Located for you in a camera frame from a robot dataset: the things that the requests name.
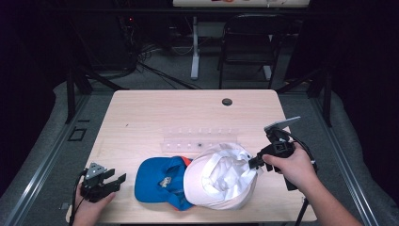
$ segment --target white cap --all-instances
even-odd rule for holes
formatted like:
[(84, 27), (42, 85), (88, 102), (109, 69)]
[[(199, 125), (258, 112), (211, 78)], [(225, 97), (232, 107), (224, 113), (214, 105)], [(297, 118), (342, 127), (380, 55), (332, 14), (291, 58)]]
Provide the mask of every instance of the white cap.
[(236, 143), (220, 143), (201, 153), (185, 170), (185, 197), (211, 209), (240, 209), (256, 184), (257, 172), (248, 164), (251, 157)]

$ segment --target human hand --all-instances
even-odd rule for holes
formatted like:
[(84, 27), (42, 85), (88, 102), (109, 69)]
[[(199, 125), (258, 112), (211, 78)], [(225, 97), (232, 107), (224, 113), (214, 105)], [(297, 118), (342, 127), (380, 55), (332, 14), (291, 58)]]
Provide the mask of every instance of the human hand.
[(308, 154), (298, 143), (295, 142), (294, 145), (295, 151), (288, 158), (265, 154), (262, 159), (265, 163), (278, 167), (285, 178), (303, 192), (305, 186), (319, 180)]
[(77, 211), (75, 213), (73, 225), (95, 225), (103, 209), (114, 199), (115, 192), (112, 192), (98, 202), (89, 202), (83, 200), (83, 197), (80, 194), (81, 187), (82, 183), (80, 183), (76, 189), (75, 208)]

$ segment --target person's right hand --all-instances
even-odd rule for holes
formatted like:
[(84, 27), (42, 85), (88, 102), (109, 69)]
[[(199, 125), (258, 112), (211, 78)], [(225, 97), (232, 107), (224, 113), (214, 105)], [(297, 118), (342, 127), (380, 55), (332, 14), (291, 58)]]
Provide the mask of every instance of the person's right hand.
[(295, 151), (290, 157), (280, 158), (265, 154), (263, 161), (278, 167), (285, 178), (303, 192), (306, 185), (310, 185), (311, 182), (318, 180), (318, 178), (308, 154), (298, 143), (295, 142), (294, 145)]

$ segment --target blue cap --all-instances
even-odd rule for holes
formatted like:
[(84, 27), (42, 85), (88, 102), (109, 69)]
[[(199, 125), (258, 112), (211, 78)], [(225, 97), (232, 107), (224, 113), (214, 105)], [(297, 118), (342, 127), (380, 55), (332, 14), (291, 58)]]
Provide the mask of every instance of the blue cap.
[(181, 157), (154, 157), (138, 168), (135, 196), (140, 202), (168, 202), (178, 210), (193, 206), (184, 195), (184, 172), (191, 160)]

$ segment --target chair backrest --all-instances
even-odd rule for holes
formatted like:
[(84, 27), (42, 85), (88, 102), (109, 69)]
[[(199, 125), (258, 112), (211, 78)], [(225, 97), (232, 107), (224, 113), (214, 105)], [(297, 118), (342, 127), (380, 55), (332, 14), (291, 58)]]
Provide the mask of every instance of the chair backrest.
[(229, 19), (223, 33), (277, 35), (287, 33), (290, 24), (291, 21), (281, 15), (247, 13)]

